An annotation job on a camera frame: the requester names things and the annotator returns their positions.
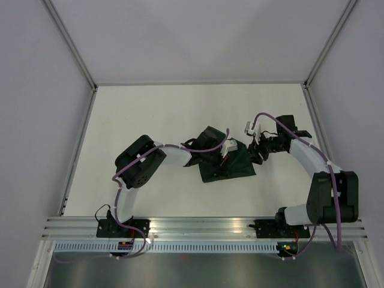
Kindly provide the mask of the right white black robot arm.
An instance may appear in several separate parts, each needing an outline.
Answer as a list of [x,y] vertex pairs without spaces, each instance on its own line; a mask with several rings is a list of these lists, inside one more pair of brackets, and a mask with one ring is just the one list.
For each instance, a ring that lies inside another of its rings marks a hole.
[[359,214],[359,179],[355,172],[335,165],[313,144],[311,134],[300,130],[293,115],[274,119],[276,132],[264,135],[256,121],[248,122],[245,134],[253,138],[248,153],[253,163],[261,165],[270,154],[287,152],[311,178],[304,204],[282,207],[275,215],[274,230],[287,237],[296,226],[353,223]]

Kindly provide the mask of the dark green cloth napkin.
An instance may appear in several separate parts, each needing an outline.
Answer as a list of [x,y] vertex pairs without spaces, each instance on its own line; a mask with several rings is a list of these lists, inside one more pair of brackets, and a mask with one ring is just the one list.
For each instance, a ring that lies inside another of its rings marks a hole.
[[[233,139],[232,137],[226,137],[223,139],[223,143],[227,139]],[[230,176],[201,176],[204,183],[221,181],[226,179],[241,178],[254,176],[256,173],[252,162],[248,157],[247,147],[240,141],[238,143],[238,150],[228,153],[229,157],[229,172]]]

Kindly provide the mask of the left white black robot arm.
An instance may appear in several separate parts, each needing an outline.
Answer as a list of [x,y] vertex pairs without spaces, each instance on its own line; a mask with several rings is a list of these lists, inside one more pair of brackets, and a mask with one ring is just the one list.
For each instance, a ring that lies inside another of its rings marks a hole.
[[112,206],[113,220],[110,231],[117,237],[126,237],[131,230],[129,220],[133,217],[133,206],[141,187],[148,183],[162,165],[187,166],[196,156],[207,156],[217,152],[223,158],[229,153],[228,145],[233,139],[227,129],[221,140],[209,147],[202,144],[188,147],[186,144],[163,144],[147,135],[140,136],[115,160],[116,172],[112,181],[118,191]]

